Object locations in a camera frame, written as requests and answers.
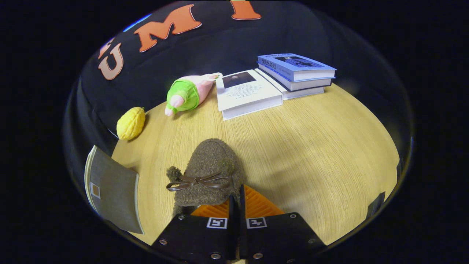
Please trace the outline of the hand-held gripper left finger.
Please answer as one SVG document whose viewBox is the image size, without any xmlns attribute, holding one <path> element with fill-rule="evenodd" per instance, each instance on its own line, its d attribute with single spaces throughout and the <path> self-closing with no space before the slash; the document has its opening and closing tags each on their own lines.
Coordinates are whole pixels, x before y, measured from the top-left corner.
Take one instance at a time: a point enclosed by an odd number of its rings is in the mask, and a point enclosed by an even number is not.
<svg viewBox="0 0 469 264">
<path fill-rule="evenodd" d="M 236 259 L 237 205 L 234 197 L 221 205 L 179 213 L 151 245 L 174 264 L 230 264 Z"/>
</svg>

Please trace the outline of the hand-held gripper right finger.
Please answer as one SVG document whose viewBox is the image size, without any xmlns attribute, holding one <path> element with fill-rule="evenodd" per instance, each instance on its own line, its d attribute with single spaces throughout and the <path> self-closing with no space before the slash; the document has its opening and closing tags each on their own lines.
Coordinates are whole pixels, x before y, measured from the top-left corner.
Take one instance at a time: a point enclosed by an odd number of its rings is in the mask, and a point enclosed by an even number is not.
<svg viewBox="0 0 469 264">
<path fill-rule="evenodd" d="M 306 264 L 326 248 L 298 212 L 283 212 L 246 184 L 240 194 L 240 257 L 247 264 Z"/>
</svg>

